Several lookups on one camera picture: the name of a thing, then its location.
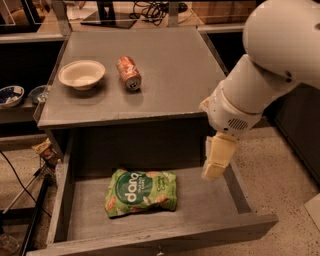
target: soda can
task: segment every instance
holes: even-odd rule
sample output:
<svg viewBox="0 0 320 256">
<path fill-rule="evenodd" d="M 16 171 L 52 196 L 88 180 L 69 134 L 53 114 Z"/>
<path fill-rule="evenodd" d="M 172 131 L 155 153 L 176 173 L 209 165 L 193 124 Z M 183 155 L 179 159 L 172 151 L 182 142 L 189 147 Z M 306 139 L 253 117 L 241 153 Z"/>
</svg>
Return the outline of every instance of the soda can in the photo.
<svg viewBox="0 0 320 256">
<path fill-rule="evenodd" d="M 117 69 L 120 73 L 122 84 L 130 91 L 135 91 L 141 86 L 141 75 L 134 61 L 123 56 L 117 61 Z"/>
</svg>

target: bowl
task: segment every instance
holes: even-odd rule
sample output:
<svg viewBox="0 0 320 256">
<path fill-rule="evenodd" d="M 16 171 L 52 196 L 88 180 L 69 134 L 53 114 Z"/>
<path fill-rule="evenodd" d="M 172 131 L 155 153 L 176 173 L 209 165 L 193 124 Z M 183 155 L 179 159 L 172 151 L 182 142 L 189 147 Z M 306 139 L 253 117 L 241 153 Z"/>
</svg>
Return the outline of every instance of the bowl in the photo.
<svg viewBox="0 0 320 256">
<path fill-rule="evenodd" d="M 97 61 L 79 60 L 62 67 L 58 77 L 64 85 L 83 91 L 93 88 L 105 72 L 105 67 Z"/>
<path fill-rule="evenodd" d="M 0 89 L 0 107 L 14 107 L 18 105 L 24 95 L 24 89 L 18 85 L 11 85 Z"/>
<path fill-rule="evenodd" d="M 33 104 L 39 104 L 39 102 L 45 102 L 48 96 L 48 92 L 46 92 L 46 86 L 41 85 L 34 88 L 28 94 L 28 98 L 32 101 Z"/>
</svg>

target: bag of chips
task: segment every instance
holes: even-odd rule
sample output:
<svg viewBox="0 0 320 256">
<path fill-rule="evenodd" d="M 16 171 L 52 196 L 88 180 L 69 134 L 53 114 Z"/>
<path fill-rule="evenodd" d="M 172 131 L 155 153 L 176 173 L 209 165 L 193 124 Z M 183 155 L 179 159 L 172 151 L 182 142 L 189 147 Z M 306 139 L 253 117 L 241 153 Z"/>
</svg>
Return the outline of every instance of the bag of chips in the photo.
<svg viewBox="0 0 320 256">
<path fill-rule="evenodd" d="M 105 210 L 110 218 L 177 205 L 176 175 L 168 171 L 127 171 L 118 169 L 111 178 Z"/>
</svg>

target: gray table top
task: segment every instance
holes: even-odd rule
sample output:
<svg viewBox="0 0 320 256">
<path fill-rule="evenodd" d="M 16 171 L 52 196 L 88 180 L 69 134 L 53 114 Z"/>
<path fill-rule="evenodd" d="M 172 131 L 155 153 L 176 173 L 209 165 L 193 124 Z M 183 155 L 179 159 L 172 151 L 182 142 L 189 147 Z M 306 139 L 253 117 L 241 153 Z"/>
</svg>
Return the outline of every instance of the gray table top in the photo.
<svg viewBox="0 0 320 256">
<path fill-rule="evenodd" d="M 141 89 L 136 92 L 121 84 L 116 69 L 121 56 L 130 56 L 141 73 Z M 84 59 L 102 63 L 104 78 L 91 90 L 77 91 L 56 77 L 40 128 L 197 115 L 200 102 L 225 78 L 194 27 L 73 32 L 58 72 Z"/>
</svg>

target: white bowl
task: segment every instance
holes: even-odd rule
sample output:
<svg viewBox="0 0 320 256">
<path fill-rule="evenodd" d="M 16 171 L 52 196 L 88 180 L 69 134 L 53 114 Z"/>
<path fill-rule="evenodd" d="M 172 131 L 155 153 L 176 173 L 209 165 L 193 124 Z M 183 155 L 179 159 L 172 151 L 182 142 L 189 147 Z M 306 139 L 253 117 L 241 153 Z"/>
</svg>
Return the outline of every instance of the white bowl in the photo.
<svg viewBox="0 0 320 256">
<path fill-rule="evenodd" d="M 84 91 L 93 88 L 105 72 L 105 67 L 97 61 L 79 60 L 62 67 L 58 77 L 64 85 Z"/>
<path fill-rule="evenodd" d="M 11 85 L 0 89 L 0 107 L 14 107 L 18 105 L 24 95 L 24 89 L 18 85 Z"/>
</svg>

